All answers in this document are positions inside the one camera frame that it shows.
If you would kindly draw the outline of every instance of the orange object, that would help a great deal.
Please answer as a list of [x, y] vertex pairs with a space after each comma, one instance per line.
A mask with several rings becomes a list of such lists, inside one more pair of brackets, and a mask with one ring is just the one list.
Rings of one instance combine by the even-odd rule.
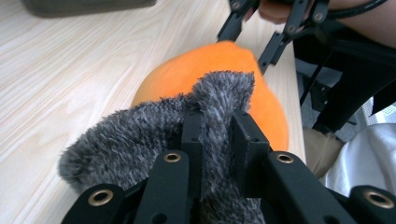
[[254, 55], [224, 41], [182, 54], [152, 71], [137, 90], [132, 105], [191, 92], [198, 78], [214, 71], [254, 73], [255, 86], [248, 113], [268, 138], [273, 150], [287, 150], [288, 124], [284, 111], [266, 85]]

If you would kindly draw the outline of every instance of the fuzzy gray fabric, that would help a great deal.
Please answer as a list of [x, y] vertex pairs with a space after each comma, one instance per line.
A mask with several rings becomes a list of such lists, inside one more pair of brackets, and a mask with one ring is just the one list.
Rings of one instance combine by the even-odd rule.
[[147, 102], [108, 116], [84, 133], [60, 160], [60, 175], [78, 193], [101, 183], [128, 189], [149, 176], [170, 138], [181, 133], [183, 114], [203, 112], [205, 164], [200, 223], [263, 223], [260, 201], [239, 196], [233, 175], [233, 111], [248, 111], [252, 74], [213, 72], [175, 98]]

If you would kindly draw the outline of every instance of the wooden table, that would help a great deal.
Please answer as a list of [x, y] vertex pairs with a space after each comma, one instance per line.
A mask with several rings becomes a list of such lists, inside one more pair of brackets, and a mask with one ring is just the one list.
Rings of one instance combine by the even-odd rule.
[[[0, 2], [0, 223], [59, 223], [78, 197], [58, 176], [62, 151], [103, 116], [127, 108], [145, 76], [216, 42], [228, 1], [40, 19]], [[258, 57], [280, 27], [257, 15], [237, 43]], [[265, 80], [283, 105], [290, 151], [304, 158], [292, 48]]]

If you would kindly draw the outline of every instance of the finger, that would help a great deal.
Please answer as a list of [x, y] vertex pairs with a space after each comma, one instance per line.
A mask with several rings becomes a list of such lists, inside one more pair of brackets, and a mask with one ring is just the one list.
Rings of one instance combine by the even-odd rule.
[[275, 23], [286, 22], [291, 12], [291, 6], [269, 0], [261, 0], [259, 6], [260, 16]]

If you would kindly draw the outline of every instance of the black metal frame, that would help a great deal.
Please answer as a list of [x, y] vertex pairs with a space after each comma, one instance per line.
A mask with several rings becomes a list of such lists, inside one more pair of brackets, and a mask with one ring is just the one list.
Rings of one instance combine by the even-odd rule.
[[[63, 223], [190, 223], [201, 196], [201, 113], [185, 114], [181, 149], [161, 153], [148, 179], [123, 191], [109, 184], [86, 190]], [[233, 113], [235, 180], [239, 193], [262, 199], [267, 223], [388, 223], [396, 221], [396, 197], [370, 186], [346, 198], [324, 188], [289, 152], [273, 151], [253, 118]]]

